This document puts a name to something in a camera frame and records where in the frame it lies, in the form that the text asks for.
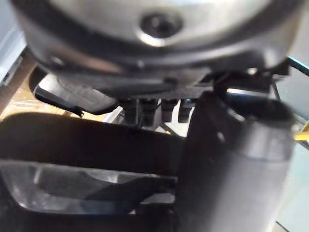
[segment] wooden surface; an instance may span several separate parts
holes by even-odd
[[[6,117],[23,113],[37,112],[63,116],[78,117],[65,110],[45,104],[34,98],[28,86],[29,75],[36,67],[36,62],[31,54],[25,54],[24,59],[17,69],[14,77],[7,86],[0,89],[0,120]],[[84,112],[83,119],[103,121],[105,115],[95,116]]]

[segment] yellow object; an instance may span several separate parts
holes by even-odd
[[[309,122],[307,122],[300,133],[294,135],[297,141],[309,141]]]
[[[309,140],[309,131],[300,132],[294,135],[294,139],[297,141],[308,141]]]

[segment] white wall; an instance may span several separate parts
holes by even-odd
[[[25,46],[8,0],[0,0],[0,82]]]

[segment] black cylinder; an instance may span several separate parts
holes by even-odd
[[[293,125],[293,114],[280,102],[241,102],[233,108],[204,93],[181,161],[175,231],[271,229],[293,149]]]

